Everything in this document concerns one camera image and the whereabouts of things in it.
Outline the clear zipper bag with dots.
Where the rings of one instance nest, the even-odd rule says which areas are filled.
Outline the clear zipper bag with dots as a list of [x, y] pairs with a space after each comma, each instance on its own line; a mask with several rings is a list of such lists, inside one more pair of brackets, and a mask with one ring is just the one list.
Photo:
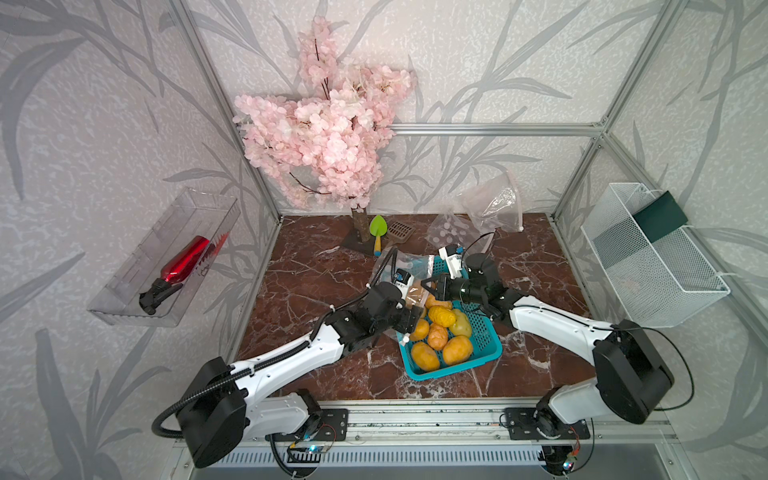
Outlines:
[[425, 308], [428, 292], [421, 282], [435, 272], [434, 261], [434, 255], [401, 253], [396, 247], [387, 247], [376, 260], [369, 284], [392, 283], [407, 307]]

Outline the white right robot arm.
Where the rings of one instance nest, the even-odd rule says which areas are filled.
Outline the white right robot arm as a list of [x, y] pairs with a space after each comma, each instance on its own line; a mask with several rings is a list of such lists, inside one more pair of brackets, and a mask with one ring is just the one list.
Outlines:
[[539, 400], [533, 418], [543, 435], [553, 437], [561, 427], [608, 414], [642, 424], [660, 410], [675, 379], [648, 336], [651, 328], [581, 317], [508, 287], [484, 254], [472, 254], [462, 264], [462, 273], [434, 274], [422, 287], [439, 301], [475, 304], [489, 319], [557, 344], [595, 370], [593, 378], [557, 387]]

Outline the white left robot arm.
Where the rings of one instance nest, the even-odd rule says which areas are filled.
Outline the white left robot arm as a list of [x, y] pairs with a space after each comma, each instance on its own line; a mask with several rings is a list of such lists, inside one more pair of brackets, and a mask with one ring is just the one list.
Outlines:
[[243, 440], [292, 434], [318, 411], [308, 394], [277, 391], [320, 367], [372, 347], [388, 330], [409, 335], [421, 318], [401, 289], [381, 282], [357, 298], [330, 309], [312, 330], [265, 354], [227, 364], [206, 362], [182, 398], [163, 410], [151, 430], [181, 439], [197, 468], [226, 457]]

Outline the yellow wrinkled potato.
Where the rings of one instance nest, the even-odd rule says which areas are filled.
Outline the yellow wrinkled potato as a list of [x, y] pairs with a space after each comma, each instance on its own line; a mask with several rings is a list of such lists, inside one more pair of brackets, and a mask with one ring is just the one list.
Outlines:
[[433, 324], [443, 328], [452, 327], [457, 320], [455, 312], [451, 308], [443, 306], [433, 306], [428, 311], [428, 318]]

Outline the large brown potato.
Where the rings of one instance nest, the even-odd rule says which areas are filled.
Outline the large brown potato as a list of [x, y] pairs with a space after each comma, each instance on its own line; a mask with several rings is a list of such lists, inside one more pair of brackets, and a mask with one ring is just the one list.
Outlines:
[[474, 347], [470, 338], [454, 336], [442, 350], [443, 362], [448, 366], [453, 366], [468, 360], [473, 352]]

